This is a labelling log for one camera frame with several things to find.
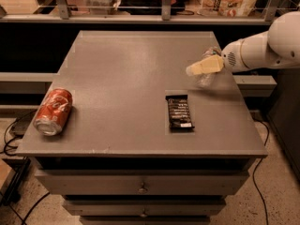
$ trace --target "table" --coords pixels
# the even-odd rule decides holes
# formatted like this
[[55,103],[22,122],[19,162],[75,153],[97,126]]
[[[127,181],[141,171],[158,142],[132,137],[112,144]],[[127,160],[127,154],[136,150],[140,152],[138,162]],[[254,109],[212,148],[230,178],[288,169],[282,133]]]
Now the table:
[[[186,75],[212,46],[212,32],[81,31],[51,87],[73,95],[65,129],[31,125],[17,154],[82,224],[208,224],[267,156],[231,72],[204,90]],[[188,95],[193,131],[169,129],[171,94]]]

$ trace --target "soda can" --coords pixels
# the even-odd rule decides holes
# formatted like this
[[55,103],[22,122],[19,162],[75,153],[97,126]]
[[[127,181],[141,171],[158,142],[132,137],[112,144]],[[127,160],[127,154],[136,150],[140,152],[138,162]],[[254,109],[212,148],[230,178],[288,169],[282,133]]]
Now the soda can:
[[68,90],[53,89],[37,111],[34,127],[46,136],[60,133],[68,119],[72,103],[72,95]]

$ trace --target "white robotic arm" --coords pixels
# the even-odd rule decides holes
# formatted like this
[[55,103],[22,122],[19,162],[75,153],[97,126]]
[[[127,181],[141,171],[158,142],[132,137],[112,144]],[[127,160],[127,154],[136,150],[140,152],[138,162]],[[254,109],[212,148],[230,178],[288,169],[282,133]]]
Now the white robotic arm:
[[256,68],[300,68],[300,11],[277,18],[269,31],[239,39],[222,51],[233,73]]

